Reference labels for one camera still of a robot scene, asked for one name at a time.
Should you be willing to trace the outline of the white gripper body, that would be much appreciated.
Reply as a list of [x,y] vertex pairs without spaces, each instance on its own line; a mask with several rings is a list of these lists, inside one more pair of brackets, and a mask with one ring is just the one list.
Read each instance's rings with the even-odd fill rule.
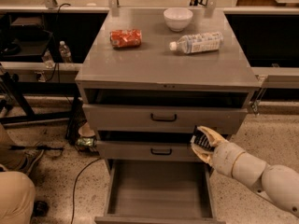
[[220,174],[232,177],[233,167],[245,150],[235,143],[221,142],[212,155],[212,167]]

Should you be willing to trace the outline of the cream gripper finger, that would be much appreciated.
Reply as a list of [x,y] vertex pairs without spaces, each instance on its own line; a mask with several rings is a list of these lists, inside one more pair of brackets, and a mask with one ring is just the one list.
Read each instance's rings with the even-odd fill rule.
[[211,147],[200,147],[196,144],[191,144],[192,151],[195,153],[195,155],[204,163],[212,166],[213,165],[213,150]]
[[197,130],[207,137],[209,144],[213,147],[217,147],[221,142],[226,142],[226,139],[221,134],[206,126],[199,126]]

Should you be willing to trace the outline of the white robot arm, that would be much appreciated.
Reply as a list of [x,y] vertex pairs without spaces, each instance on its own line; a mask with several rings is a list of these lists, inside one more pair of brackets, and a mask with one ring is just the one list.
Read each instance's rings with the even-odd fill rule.
[[299,217],[299,174],[284,165],[270,165],[221,134],[196,126],[192,151],[217,173],[230,177],[277,208]]

